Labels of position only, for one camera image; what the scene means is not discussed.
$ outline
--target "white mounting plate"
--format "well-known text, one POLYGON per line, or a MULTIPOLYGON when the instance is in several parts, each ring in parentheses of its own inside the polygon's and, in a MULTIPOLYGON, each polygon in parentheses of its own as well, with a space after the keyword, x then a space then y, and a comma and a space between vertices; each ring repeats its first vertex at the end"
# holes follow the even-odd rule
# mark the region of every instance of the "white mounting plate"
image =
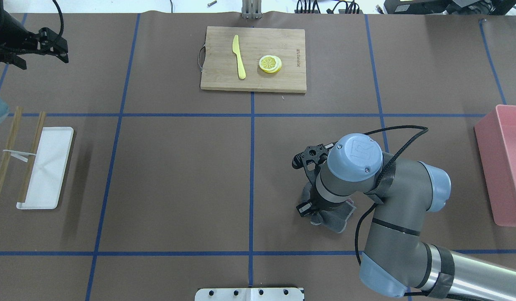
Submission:
POLYGON ((69 160, 74 130, 71 127, 43 128, 24 203, 18 209, 55 209, 69 160))
POLYGON ((199 289, 195 301, 304 301, 303 288, 199 289))

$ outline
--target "white floor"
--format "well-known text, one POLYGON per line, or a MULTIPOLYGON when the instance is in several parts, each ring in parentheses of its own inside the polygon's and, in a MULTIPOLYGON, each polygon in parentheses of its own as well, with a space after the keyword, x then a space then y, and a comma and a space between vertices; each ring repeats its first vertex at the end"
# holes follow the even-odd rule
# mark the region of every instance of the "white floor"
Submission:
MULTIPOLYGON (((241 11, 242 0, 172 0, 175 13, 241 11)), ((64 13, 137 13, 150 10, 170 12, 169 0, 58 0, 64 13)), ((378 13, 376 5, 384 7, 384 0, 359 0, 364 13, 378 13)), ((334 0, 319 0, 321 13, 336 4, 334 0)), ((280 11, 293 13, 297 0, 262 0, 262 12, 280 11)), ((56 11, 52 0, 4 0, 5 9, 10 13, 53 13, 56 11)), ((507 15, 516 15, 512 9, 507 15)))

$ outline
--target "gray cloth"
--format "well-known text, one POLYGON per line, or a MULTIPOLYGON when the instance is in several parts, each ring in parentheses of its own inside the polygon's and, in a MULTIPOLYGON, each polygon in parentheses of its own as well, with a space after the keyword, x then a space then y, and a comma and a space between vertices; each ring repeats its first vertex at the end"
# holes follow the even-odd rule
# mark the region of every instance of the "gray cloth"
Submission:
MULTIPOLYGON (((311 183, 307 183, 302 190, 301 202, 306 202, 310 199, 311 183)), ((356 209, 353 200, 350 198, 340 206, 334 208, 332 211, 319 211, 315 215, 311 215, 310 223, 312 225, 324 225, 328 229, 341 233, 347 227, 347 220, 351 217, 356 209)))

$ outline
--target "brown table surface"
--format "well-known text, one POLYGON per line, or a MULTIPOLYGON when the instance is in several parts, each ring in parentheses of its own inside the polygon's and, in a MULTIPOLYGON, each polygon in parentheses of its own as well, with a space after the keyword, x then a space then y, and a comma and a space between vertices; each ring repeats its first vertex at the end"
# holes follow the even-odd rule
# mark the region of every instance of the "brown table surface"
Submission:
MULTIPOLYGON (((57 15, 26 16, 29 30, 59 28, 57 15)), ((312 226, 296 213, 306 179, 290 163, 308 145, 401 124, 430 128, 403 156, 452 181, 422 239, 516 269, 516 228, 493 222, 473 131, 495 105, 516 105, 516 17, 480 18, 65 15, 69 64, 25 55, 28 70, 0 65, 0 97, 25 108, 15 149, 29 147, 42 110, 46 126, 76 130, 55 210, 16 209, 25 166, 11 161, 0 301, 184 301, 250 284, 304 287, 308 301, 389 300, 360 282, 353 255, 370 200, 354 196, 341 235, 312 226), (305 29, 308 92, 200 90, 209 25, 305 29)), ((375 139, 395 152, 411 135, 375 139)))

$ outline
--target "lemon half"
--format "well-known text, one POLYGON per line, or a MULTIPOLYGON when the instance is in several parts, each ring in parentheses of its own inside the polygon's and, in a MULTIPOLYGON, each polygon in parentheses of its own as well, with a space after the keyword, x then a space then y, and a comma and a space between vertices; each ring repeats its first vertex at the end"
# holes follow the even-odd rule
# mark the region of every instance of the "lemon half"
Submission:
POLYGON ((259 59, 259 67, 268 74, 278 72, 282 68, 282 61, 274 55, 265 55, 259 59))

